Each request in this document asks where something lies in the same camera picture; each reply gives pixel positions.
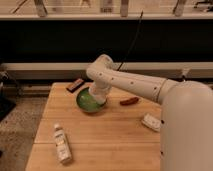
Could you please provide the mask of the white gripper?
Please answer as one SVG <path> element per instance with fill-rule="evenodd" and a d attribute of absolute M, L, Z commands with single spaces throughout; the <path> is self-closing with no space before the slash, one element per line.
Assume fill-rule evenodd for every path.
<path fill-rule="evenodd" d="M 89 87 L 89 93 L 92 96 L 106 97 L 111 90 L 111 86 L 100 81 L 93 81 Z"/>

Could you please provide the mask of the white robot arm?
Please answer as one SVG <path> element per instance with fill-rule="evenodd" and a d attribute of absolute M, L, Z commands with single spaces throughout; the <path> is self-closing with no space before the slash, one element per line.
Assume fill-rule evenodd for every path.
<path fill-rule="evenodd" d="M 197 81 L 119 72 L 106 54 L 86 69 L 89 93 L 106 101 L 111 87 L 161 105 L 160 171 L 213 171 L 213 89 Z"/>

